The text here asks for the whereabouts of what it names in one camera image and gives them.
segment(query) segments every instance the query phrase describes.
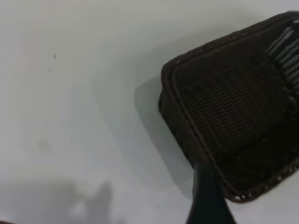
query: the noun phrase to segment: small dark speck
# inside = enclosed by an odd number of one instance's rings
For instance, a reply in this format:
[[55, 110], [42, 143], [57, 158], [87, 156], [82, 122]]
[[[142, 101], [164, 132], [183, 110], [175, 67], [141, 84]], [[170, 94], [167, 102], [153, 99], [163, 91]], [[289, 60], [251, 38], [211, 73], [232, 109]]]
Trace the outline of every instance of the small dark speck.
[[39, 150], [43, 151], [43, 152], [46, 152], [46, 153], [49, 153], [52, 151], [52, 146], [51, 144], [45, 140], [45, 139], [41, 139], [38, 143], [38, 148]]

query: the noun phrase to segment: white table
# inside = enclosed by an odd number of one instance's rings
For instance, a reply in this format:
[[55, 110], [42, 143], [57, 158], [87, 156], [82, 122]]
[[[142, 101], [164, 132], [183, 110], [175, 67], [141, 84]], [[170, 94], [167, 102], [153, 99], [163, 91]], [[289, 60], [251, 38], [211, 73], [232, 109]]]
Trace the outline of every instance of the white table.
[[[2, 0], [0, 219], [183, 224], [193, 170], [157, 110], [178, 54], [296, 0]], [[240, 224], [299, 221], [299, 175]]]

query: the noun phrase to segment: brown wicker basket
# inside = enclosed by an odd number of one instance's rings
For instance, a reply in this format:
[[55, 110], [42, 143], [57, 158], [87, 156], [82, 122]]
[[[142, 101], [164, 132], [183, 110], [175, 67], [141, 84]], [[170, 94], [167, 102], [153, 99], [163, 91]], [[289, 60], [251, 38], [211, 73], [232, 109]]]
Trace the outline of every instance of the brown wicker basket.
[[227, 199], [254, 200], [299, 167], [299, 13], [177, 56], [162, 84], [160, 113], [191, 165], [215, 165]]

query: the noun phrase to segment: wicker basket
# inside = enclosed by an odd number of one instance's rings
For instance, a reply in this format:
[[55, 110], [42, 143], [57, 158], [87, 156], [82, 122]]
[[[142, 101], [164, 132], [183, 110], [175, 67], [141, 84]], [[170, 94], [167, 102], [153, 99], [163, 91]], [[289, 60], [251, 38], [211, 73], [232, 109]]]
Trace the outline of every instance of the wicker basket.
[[254, 200], [299, 167], [298, 19], [276, 15], [162, 69], [160, 113], [191, 165], [215, 165], [231, 201]]

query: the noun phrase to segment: black object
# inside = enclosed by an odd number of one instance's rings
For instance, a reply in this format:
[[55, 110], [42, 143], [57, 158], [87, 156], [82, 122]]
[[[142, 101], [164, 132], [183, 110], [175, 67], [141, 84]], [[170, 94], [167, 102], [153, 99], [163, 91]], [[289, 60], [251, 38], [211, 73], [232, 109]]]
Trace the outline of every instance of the black object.
[[235, 224], [214, 168], [208, 163], [195, 163], [193, 203], [186, 224]]

